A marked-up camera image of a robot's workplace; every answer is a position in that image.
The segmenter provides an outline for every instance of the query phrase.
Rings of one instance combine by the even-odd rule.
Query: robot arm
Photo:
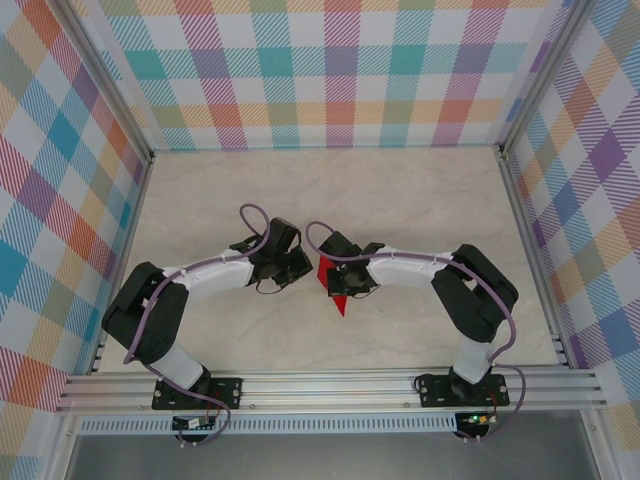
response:
[[[140,324],[145,306],[157,286],[176,272],[156,301],[135,351],[142,364],[160,372],[179,387],[206,393],[209,371],[191,357],[176,341],[184,310],[199,300],[223,290],[242,288],[273,279],[284,288],[312,270],[311,262],[300,247],[290,249],[300,239],[300,231],[280,218],[270,222],[270,235],[265,245],[248,257],[253,245],[262,240],[254,235],[231,245],[210,263],[193,271],[185,266],[158,268],[146,262],[136,266],[107,309],[102,326],[123,347],[129,349]]]
[[[463,402],[478,393],[490,373],[489,357],[496,349],[498,327],[505,320],[504,313],[483,288],[470,288],[470,277],[455,267],[428,259],[434,255],[396,250],[381,243],[370,243],[361,250],[340,232],[333,232],[320,250],[337,257],[375,254],[368,260],[337,262],[336,268],[327,272],[332,296],[354,296],[382,285],[431,285],[462,334],[449,374],[452,390]],[[476,247],[462,245],[455,252],[435,256],[465,265],[498,294],[509,311],[513,309],[518,291]]]

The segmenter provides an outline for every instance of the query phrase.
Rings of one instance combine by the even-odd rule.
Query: marble-patterned surface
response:
[[[128,269],[190,263],[244,239],[244,202],[300,228],[324,220],[360,245],[441,252],[475,244],[520,291],[518,340],[501,360],[555,363],[491,148],[161,153]],[[310,274],[277,295],[245,288],[205,300],[185,313],[179,341],[210,369],[394,368],[450,365],[459,334],[431,290],[381,288],[350,299],[343,318]],[[101,370],[140,367],[123,366],[123,356],[109,341]]]

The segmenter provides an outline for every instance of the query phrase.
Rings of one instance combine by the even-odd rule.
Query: red block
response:
[[[334,268],[335,264],[326,257],[320,257],[320,264],[318,265],[318,280],[324,286],[324,288],[329,290],[329,282],[327,280],[327,270],[329,268]],[[347,297],[339,296],[339,297],[331,297],[338,307],[338,311],[344,317],[345,310],[347,309]]]

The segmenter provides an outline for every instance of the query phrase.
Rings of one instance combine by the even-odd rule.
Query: plaid backdrop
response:
[[[493,144],[571,0],[74,4],[149,138],[191,150]]]
[[[556,17],[553,20],[553,24],[551,25],[551,28],[547,32],[547,36],[545,37],[544,42],[542,42],[542,46],[540,47],[540,50],[538,50],[538,54],[536,55],[536,58],[531,64],[531,67],[529,68],[529,72],[527,73],[527,76],[524,82],[522,83],[520,90],[518,91],[518,96],[516,97],[515,101],[511,105],[511,109],[509,110],[509,114],[507,115],[506,121],[502,125],[502,129],[500,130],[500,134],[498,135],[496,143],[503,143],[504,140],[506,139],[507,133],[509,133],[509,129],[513,124],[513,120],[516,118],[516,115],[520,111],[522,102],[524,101],[527,94],[529,93],[529,90],[531,90],[531,86],[533,85],[533,82],[538,76],[540,67],[543,65],[544,61],[546,60],[547,55],[549,54],[549,50],[551,49],[551,45],[553,44],[554,40],[562,30],[562,27],[564,26],[567,16],[569,15],[569,12],[571,11],[571,7],[573,7],[573,4],[575,3],[575,1],[576,0],[562,1],[562,6],[560,7],[560,10],[558,10]]]
[[[45,0],[0,2],[0,479],[31,479],[105,308],[142,162]]]
[[[600,0],[513,168],[573,349],[640,472],[640,0]]]

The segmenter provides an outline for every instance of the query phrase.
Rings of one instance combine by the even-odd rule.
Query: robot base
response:
[[[231,410],[240,408],[240,397],[242,395],[241,378],[211,378],[208,383],[206,393],[202,393],[203,395],[226,403]],[[157,381],[151,408],[153,410],[206,410],[207,402],[184,395],[171,388],[165,382]]]
[[[451,389],[449,375],[425,374],[414,382],[420,394],[420,405],[425,407],[505,407],[509,405],[509,392],[503,375],[490,374],[477,395],[462,401]]]

